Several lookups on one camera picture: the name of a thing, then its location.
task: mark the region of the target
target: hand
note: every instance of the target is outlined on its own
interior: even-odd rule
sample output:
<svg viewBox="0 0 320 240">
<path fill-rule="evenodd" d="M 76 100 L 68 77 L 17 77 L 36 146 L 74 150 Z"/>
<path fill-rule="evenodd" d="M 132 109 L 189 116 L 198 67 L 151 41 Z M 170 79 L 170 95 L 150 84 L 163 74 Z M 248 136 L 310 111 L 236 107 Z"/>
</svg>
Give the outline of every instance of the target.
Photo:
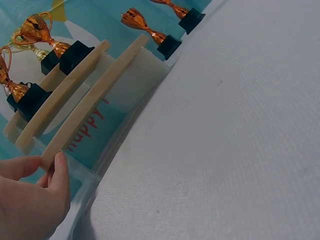
<svg viewBox="0 0 320 240">
<path fill-rule="evenodd" d="M 36 184 L 18 181 L 40 166 L 39 156 L 0 161 L 0 239 L 43 240 L 70 209 L 68 164 L 63 153 Z"/>
</svg>

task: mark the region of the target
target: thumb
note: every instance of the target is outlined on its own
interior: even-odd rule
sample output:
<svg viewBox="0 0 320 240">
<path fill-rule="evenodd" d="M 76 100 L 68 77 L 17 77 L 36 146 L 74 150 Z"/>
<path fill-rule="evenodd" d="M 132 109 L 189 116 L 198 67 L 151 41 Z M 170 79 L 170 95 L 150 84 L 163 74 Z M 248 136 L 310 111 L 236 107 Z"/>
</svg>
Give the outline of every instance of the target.
<svg viewBox="0 0 320 240">
<path fill-rule="evenodd" d="M 20 180 L 33 174 L 40 166 L 39 156 L 22 156 L 9 160 L 0 160 L 0 176 Z"/>
<path fill-rule="evenodd" d="M 61 200 L 69 196 L 69 170 L 66 156 L 59 152 L 54 157 L 54 173 L 49 189 L 54 191 Z"/>
</svg>

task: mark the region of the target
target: gray fabric surface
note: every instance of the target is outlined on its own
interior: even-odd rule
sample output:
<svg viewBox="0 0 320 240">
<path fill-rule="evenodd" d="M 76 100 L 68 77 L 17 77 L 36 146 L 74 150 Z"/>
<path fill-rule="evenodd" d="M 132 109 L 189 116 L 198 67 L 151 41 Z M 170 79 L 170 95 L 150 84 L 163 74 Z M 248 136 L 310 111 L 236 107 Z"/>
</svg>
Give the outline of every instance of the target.
<svg viewBox="0 0 320 240">
<path fill-rule="evenodd" d="M 319 239 L 319 22 L 319 0 L 228 0 L 207 15 L 77 239 Z"/>
</svg>

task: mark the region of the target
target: wooden stand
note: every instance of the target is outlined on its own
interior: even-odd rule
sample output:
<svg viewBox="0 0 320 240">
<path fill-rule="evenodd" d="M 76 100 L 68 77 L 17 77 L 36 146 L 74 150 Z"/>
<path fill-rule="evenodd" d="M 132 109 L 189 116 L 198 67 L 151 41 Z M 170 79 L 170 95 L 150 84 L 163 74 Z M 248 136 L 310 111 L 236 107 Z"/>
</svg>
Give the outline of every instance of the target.
<svg viewBox="0 0 320 240">
<path fill-rule="evenodd" d="M 79 65 L 65 77 L 64 81 L 53 91 L 41 108 L 17 138 L 15 144 L 24 153 L 29 154 L 35 145 L 33 137 L 40 137 L 56 114 L 70 97 L 94 71 L 101 54 L 108 50 L 110 44 L 104 40 Z"/>
<path fill-rule="evenodd" d="M 68 148 L 70 142 L 94 111 L 99 102 L 106 96 L 119 78 L 131 65 L 132 61 L 145 46 L 149 38 L 142 34 L 122 55 L 113 62 L 106 72 L 95 82 L 71 114 L 64 121 L 51 142 L 42 154 L 41 167 L 48 171 L 60 150 Z M 17 112 L 4 128 L 4 135 L 16 144 L 24 154 L 29 154 L 35 145 L 35 137 L 40 137 L 62 109 L 70 97 L 93 72 L 103 52 L 110 44 L 102 41 L 68 76 L 59 70 L 57 65 L 39 84 L 46 91 L 53 91 L 30 122 L 26 122 Z"/>
</svg>

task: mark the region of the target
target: trophy cup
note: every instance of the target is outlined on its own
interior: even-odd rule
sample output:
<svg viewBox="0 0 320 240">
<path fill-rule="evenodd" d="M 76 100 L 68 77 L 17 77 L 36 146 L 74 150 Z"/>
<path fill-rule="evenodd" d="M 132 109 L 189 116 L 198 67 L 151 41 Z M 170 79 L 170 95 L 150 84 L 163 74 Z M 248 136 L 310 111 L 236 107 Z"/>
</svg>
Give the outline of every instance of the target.
<svg viewBox="0 0 320 240">
<path fill-rule="evenodd" d="M 9 52 L 9 64 L 6 65 L 2 57 L 2 51 Z M 47 100 L 52 92 L 46 92 L 36 83 L 30 83 L 28 87 L 23 82 L 14 83 L 9 78 L 12 52 L 8 46 L 0 48 L 0 84 L 4 86 L 5 94 L 8 95 L 6 101 L 13 108 L 14 112 L 19 111 L 21 116 L 29 122 L 36 114 L 41 105 Z"/>
<path fill-rule="evenodd" d="M 18 28 L 11 36 L 11 39 L 10 41 L 8 42 L 7 46 L 8 47 L 11 47 L 11 46 L 14 46 L 16 49 L 18 49 L 18 51 L 12 51 L 12 53 L 19 53 L 19 52 L 22 52 L 22 51 L 26 51 L 26 50 L 29 50 L 29 51 L 32 51 L 35 53 L 37 59 L 41 62 L 48 54 L 49 54 L 49 51 L 47 50 L 44 50 L 44 49 L 39 49 L 37 48 L 34 44 L 29 44 L 29 45 L 16 45 L 15 42 L 14 42 L 14 38 L 15 38 L 15 35 L 17 33 L 20 32 L 20 28 Z M 19 42 L 23 42 L 23 40 L 21 39 L 21 37 L 17 37 L 17 41 Z"/>
<path fill-rule="evenodd" d="M 165 60 L 168 60 L 182 43 L 171 35 L 166 36 L 161 32 L 152 30 L 148 27 L 144 16 L 134 7 L 122 14 L 121 22 L 130 28 L 144 30 L 149 33 L 155 43 L 159 46 L 157 50 L 164 55 Z"/>
<path fill-rule="evenodd" d="M 192 8 L 190 11 L 187 9 L 177 6 L 171 2 L 171 0 L 150 0 L 156 4 L 165 4 L 171 7 L 178 18 L 180 18 L 179 25 L 186 31 L 188 35 L 193 29 L 202 21 L 206 14 L 198 12 Z"/>
<path fill-rule="evenodd" d="M 48 15 L 50 19 L 50 27 L 47 26 L 43 16 Z M 58 63 L 60 70 L 64 74 L 69 75 L 72 70 L 94 49 L 87 47 L 80 41 L 69 45 L 65 42 L 55 41 L 51 35 L 53 18 L 49 12 L 42 12 L 29 16 L 21 26 L 20 32 L 14 36 L 16 45 L 31 45 L 35 43 L 48 43 L 53 50 L 41 61 L 41 71 L 47 75 Z"/>
</svg>

